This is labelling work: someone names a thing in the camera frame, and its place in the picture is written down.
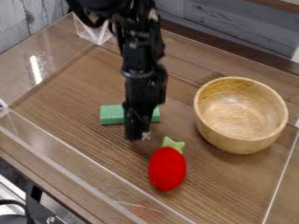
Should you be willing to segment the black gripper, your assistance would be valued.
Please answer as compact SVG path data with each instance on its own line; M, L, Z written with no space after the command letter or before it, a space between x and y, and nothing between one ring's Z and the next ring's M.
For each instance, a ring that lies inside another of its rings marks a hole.
M145 140L157 106L166 101L169 74L163 65L146 73L123 72L126 101L123 103L126 138Z

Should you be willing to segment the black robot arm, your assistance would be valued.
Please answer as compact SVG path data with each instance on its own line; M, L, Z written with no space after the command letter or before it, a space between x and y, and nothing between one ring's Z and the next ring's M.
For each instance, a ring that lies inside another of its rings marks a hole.
M155 108L166 102L169 74L161 63L165 39L155 0L66 0L90 28L108 25L126 77L126 138L147 139Z

